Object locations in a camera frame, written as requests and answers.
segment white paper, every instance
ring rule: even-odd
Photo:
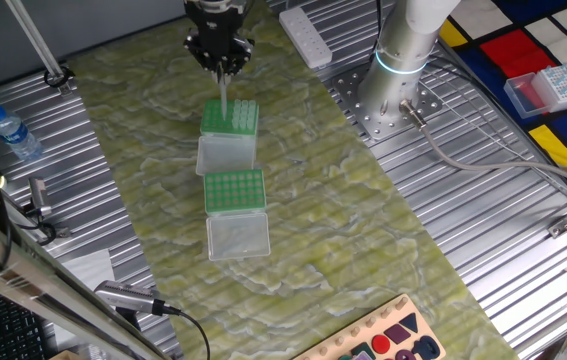
[[[461,0],[452,17],[473,39],[512,24],[491,0]]]
[[[526,29],[554,56],[567,64],[567,36],[548,19],[541,19],[526,26]]]
[[[114,270],[112,270],[108,249],[66,261],[63,263],[63,266],[90,290],[96,289],[105,280],[114,280]],[[56,324],[54,324],[54,334],[59,351],[78,345],[80,342],[73,333]]]

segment red block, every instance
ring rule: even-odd
[[[481,49],[509,78],[558,65],[521,30],[490,40]]]

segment metal mounting plate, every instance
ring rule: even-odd
[[[353,70],[345,72],[333,79],[333,86],[341,95],[346,107],[354,114],[356,120],[363,125],[365,131],[375,141],[383,140],[390,135],[397,133],[405,128],[414,126],[406,116],[401,116],[390,120],[387,116],[382,117],[378,111],[366,109],[359,101],[358,88],[361,81],[365,78],[369,64],[359,66]],[[442,108],[441,101],[419,83],[418,99],[414,99],[412,104],[416,110],[423,115],[423,118],[438,113]]]

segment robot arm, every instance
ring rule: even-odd
[[[185,12],[196,24],[184,45],[201,67],[216,74],[217,82],[238,74],[250,61],[254,40],[238,35],[252,0],[185,0]]]

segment wooden board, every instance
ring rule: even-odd
[[[416,320],[416,329],[401,324],[408,317]],[[375,346],[373,339],[382,341]],[[410,297],[401,294],[297,356],[295,360],[345,360],[348,355],[356,358],[357,351],[352,350],[363,343],[367,343],[376,359],[440,360],[446,354],[443,345]],[[382,350],[383,344],[389,344],[389,350]]]

